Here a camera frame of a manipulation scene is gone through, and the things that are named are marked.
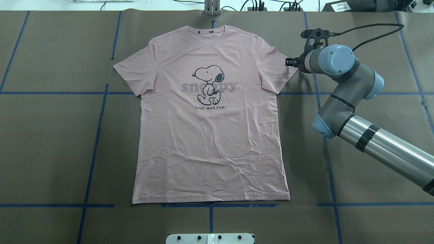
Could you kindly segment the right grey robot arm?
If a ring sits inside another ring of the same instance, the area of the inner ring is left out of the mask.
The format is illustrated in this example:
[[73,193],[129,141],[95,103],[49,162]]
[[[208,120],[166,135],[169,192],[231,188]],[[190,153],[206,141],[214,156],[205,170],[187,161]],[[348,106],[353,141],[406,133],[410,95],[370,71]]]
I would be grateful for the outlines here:
[[384,79],[360,62],[344,45],[307,48],[286,66],[306,74],[324,74],[337,83],[313,120],[312,127],[323,136],[338,136],[396,173],[433,195],[433,156],[355,114],[363,99],[372,99],[384,87]]

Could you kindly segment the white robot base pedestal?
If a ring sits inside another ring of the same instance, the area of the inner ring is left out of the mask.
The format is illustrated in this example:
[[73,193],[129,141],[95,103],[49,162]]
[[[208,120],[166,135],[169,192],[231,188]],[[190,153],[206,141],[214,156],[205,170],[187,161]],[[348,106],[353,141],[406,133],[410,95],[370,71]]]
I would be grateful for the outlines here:
[[255,244],[250,233],[180,233],[170,234],[166,244]]

